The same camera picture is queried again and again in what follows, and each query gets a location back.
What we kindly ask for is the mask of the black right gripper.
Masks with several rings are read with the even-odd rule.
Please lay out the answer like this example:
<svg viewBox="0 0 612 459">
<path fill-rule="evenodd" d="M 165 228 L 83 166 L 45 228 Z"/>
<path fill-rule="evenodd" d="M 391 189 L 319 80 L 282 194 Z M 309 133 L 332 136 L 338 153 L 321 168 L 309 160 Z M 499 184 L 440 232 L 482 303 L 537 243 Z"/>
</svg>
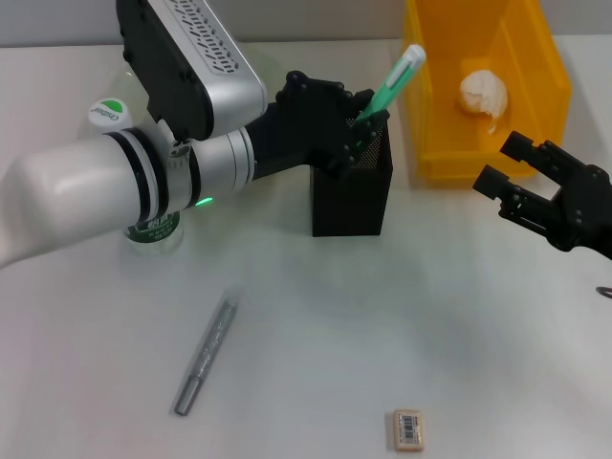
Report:
<svg viewBox="0 0 612 459">
<path fill-rule="evenodd" d="M 517 131 L 500 151 L 560 185 L 555 199 L 561 220 L 560 210 L 550 200 L 511 183 L 508 176 L 486 165 L 473 189 L 500 200 L 500 217 L 549 240 L 557 236 L 556 246 L 561 251 L 583 247 L 611 258 L 611 182 L 607 172 L 585 165 L 550 141 L 534 145 Z"/>
</svg>

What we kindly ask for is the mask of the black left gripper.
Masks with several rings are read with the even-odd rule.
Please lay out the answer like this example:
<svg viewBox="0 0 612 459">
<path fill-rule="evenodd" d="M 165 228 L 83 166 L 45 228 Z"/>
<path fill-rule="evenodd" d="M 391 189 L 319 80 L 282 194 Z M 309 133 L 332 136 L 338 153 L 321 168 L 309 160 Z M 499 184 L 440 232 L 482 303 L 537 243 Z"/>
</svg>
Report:
<svg viewBox="0 0 612 459">
<path fill-rule="evenodd" d="M 332 178 L 344 175 L 387 124 L 386 112 L 373 114 L 369 107 L 374 96 L 372 89 L 352 93 L 340 82 L 288 73 L 275 102 L 246 126 L 255 160 L 253 178 L 300 165 Z"/>
</svg>

